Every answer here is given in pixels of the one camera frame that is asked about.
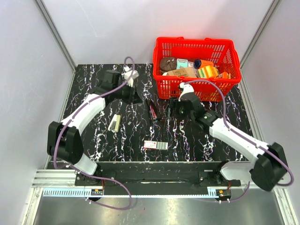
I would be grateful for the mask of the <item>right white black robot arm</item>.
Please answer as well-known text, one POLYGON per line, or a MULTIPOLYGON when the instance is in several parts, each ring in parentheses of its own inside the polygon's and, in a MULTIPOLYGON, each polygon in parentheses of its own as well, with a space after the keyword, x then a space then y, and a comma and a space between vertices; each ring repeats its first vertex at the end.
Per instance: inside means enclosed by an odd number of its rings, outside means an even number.
POLYGON ((222 162, 213 174, 217 185, 244 180, 254 182, 264 191, 271 191, 287 173, 287 161, 280 144, 259 141, 224 122, 219 113, 206 110, 194 93, 171 97, 169 107, 174 115, 189 119, 196 130, 226 143, 247 159, 246 162, 222 162))

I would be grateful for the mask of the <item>beige stapler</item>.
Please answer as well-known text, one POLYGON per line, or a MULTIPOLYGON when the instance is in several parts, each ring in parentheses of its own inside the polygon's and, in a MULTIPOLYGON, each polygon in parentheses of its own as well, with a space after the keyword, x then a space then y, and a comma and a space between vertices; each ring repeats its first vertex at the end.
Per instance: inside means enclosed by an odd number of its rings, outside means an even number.
POLYGON ((121 115, 115 114, 108 126, 108 131, 113 133, 117 133, 120 128, 121 115))

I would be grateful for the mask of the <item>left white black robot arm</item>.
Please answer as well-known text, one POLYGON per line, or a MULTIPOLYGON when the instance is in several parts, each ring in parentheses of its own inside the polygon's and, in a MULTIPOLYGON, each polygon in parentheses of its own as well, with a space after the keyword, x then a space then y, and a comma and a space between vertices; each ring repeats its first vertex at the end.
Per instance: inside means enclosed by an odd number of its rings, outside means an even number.
POLYGON ((48 127, 47 154, 85 173, 85 180, 91 185, 99 184, 102 175, 97 171, 97 163, 84 153, 82 132, 112 101, 121 100, 126 104, 142 101, 134 86, 138 72, 129 67, 124 70, 124 74, 112 70, 102 73, 83 103, 61 122, 53 121, 48 127))

